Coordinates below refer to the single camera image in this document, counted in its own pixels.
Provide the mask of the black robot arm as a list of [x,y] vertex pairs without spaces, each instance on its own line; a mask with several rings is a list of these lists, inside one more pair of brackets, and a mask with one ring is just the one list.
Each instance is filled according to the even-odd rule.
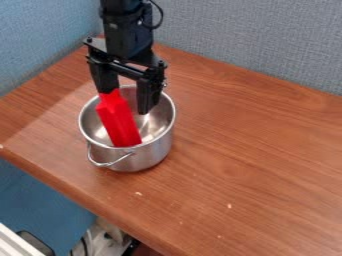
[[165,81],[165,62],[152,51],[153,31],[164,12],[153,0],[100,0],[104,37],[86,37],[86,63],[98,93],[120,87],[118,77],[136,82],[137,113],[157,105]]

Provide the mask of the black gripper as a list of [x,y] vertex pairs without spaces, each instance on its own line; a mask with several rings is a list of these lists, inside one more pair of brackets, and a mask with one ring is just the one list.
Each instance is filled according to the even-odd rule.
[[146,47],[132,57],[108,53],[104,38],[88,37],[86,63],[98,93],[109,94],[118,87],[117,76],[136,82],[137,113],[145,115],[157,105],[165,79],[165,62]]

